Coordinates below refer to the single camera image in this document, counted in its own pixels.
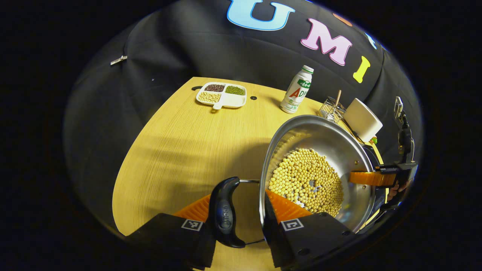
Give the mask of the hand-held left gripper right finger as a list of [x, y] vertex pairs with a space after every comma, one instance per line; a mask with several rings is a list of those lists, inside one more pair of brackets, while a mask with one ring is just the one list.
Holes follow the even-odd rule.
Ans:
[[265, 190], [263, 234], [273, 264], [282, 270], [307, 270], [349, 247], [355, 234], [326, 212], [306, 209]]

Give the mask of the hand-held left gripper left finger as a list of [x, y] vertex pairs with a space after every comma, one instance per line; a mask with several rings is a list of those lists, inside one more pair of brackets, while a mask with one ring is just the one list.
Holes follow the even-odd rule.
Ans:
[[173, 215], [157, 214], [126, 240], [189, 268], [210, 268], [216, 241], [208, 225], [209, 202], [206, 195]]

